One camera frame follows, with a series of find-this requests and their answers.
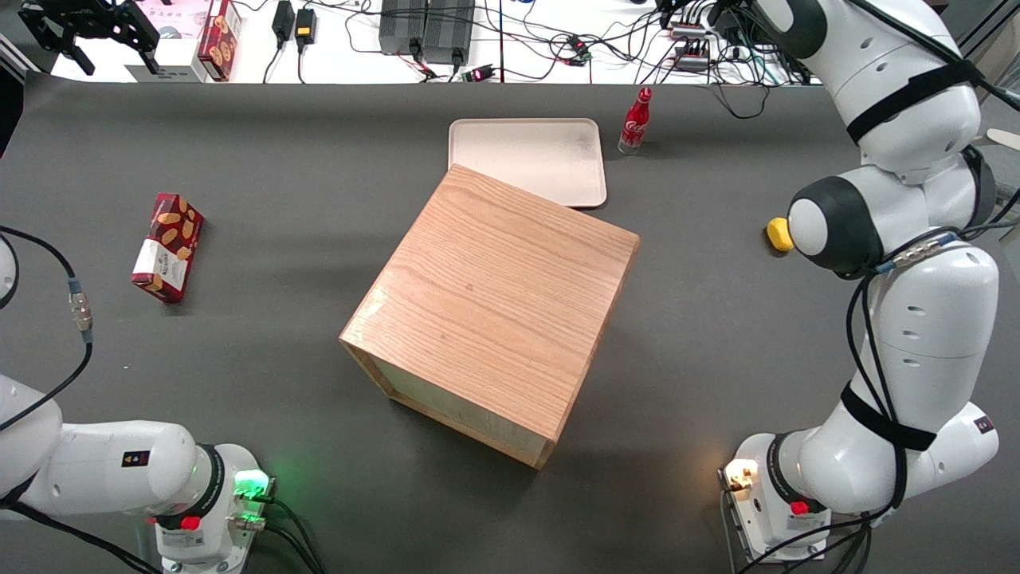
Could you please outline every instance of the metal connector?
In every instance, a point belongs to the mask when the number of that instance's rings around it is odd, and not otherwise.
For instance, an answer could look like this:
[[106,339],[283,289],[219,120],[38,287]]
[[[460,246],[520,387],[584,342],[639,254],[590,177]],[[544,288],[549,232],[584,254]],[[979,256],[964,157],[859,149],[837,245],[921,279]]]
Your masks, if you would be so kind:
[[931,239],[925,239],[906,248],[902,253],[892,257],[888,261],[875,267],[878,273],[888,272],[895,268],[900,268],[907,266],[912,263],[916,263],[922,259],[930,257],[939,247],[942,247],[953,241],[959,239],[957,233],[952,231],[946,231],[938,237],[932,237]]
[[708,32],[701,27],[691,25],[691,24],[676,24],[674,23],[671,29],[669,29],[669,39],[670,40],[704,40]]
[[265,530],[265,519],[250,514],[232,516],[226,519],[226,524],[235,530],[247,530],[249,532],[261,532]]
[[92,333],[92,308],[89,307],[89,297],[82,292],[82,283],[79,282],[78,278],[68,278],[67,283],[70,286],[70,296],[67,297],[67,305],[70,306],[70,314],[74,319],[74,325],[78,326],[78,330],[85,334],[89,334],[89,340],[91,340]]

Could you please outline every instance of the white table surface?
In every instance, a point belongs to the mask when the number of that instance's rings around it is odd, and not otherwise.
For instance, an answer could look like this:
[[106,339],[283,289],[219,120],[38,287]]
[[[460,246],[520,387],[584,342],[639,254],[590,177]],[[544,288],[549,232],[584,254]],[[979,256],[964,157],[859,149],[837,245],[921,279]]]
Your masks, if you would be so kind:
[[[606,31],[614,21],[630,24],[654,6],[654,0],[645,4],[633,4],[627,0],[534,0],[533,3],[523,3],[513,0],[503,0],[504,57],[507,69],[519,71],[532,76],[542,76],[550,69],[552,62],[547,57],[551,52],[547,44],[533,42],[524,44],[513,39],[508,34],[527,34],[552,38],[557,32],[544,29],[570,31],[574,34],[592,34],[610,38],[629,32],[625,25],[613,25],[609,34]],[[304,1],[292,0],[295,10],[305,5]],[[372,3],[368,11],[377,12],[381,5],[378,0]],[[472,31],[472,46],[468,65],[464,70],[473,67],[500,64],[500,35],[496,31],[487,30],[490,25],[487,12],[481,8],[493,9],[488,12],[495,28],[499,28],[500,0],[477,0]],[[266,66],[276,51],[275,37],[270,30],[275,0],[267,0],[259,10],[237,5],[238,12],[244,20],[237,60],[235,60],[232,83],[258,84],[262,82]],[[302,62],[302,76],[307,84],[408,84],[419,82],[423,75],[395,55],[365,54],[351,49],[351,43],[359,50],[378,50],[378,15],[354,15],[359,6],[352,4],[340,7],[326,7],[312,4],[318,16],[318,28],[315,44],[305,48]],[[527,24],[530,34],[524,30],[520,21],[528,10]],[[703,20],[707,18],[708,10],[704,10]],[[348,22],[350,34],[345,29]],[[638,55],[638,48],[643,43],[645,31],[639,30],[631,37],[632,54]],[[720,43],[725,42],[712,37],[713,57],[719,53]],[[124,64],[139,64],[141,59],[131,48],[108,39],[79,39],[79,46],[96,64],[96,72],[86,75],[78,64],[66,57],[59,57],[53,67],[53,74],[71,80],[86,82],[123,82],[132,83],[135,79],[124,68]],[[618,38],[611,43],[623,52],[628,52],[627,38]],[[660,29],[658,18],[648,28],[648,43],[641,52],[642,58],[654,64],[664,54],[672,53],[673,41],[669,39],[668,31]],[[605,46],[592,47],[593,59],[590,66],[574,67],[565,63],[556,63],[549,75],[543,82],[556,84],[635,84],[643,80],[653,68],[639,62],[625,62],[614,56]],[[772,63],[769,56],[763,56],[770,72],[779,81],[785,81],[787,75],[778,64]],[[450,65],[430,65],[439,74],[449,74]],[[717,67],[718,75],[727,83],[749,81],[755,73],[751,64],[723,63]],[[665,69],[659,75],[662,80]],[[445,82],[446,79],[432,82]],[[506,82],[534,82],[513,73],[505,74]],[[655,73],[648,83],[656,81]],[[297,84],[298,51],[293,40],[285,46],[284,52],[273,64],[269,76],[272,84]],[[672,71],[665,77],[668,84],[706,84],[708,76],[704,73]]]

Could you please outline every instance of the power supply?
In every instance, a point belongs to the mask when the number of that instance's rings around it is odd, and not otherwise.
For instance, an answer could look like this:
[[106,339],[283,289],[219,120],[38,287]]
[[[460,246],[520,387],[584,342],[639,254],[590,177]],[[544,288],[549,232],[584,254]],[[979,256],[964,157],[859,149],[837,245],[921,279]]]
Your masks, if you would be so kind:
[[475,0],[431,0],[423,51],[428,63],[465,65],[471,51]]
[[382,0],[379,50],[384,54],[420,57],[427,7],[426,0]]

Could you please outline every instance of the green light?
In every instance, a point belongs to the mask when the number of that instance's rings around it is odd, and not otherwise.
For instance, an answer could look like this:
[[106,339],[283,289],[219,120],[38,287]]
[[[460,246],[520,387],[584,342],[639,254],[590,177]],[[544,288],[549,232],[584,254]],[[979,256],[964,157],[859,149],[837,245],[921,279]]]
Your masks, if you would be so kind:
[[263,497],[269,490],[269,476],[254,469],[234,475],[234,493],[239,497]]

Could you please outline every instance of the led light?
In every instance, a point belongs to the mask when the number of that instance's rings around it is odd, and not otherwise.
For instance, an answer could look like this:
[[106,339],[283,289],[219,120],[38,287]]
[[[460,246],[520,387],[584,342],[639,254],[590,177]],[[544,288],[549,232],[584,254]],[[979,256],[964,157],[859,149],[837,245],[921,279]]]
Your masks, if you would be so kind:
[[726,465],[724,472],[733,490],[744,490],[745,488],[751,488],[752,482],[758,476],[758,463],[744,459],[734,459]]
[[234,475],[234,493],[239,497],[262,497],[268,493],[269,476],[254,469]]

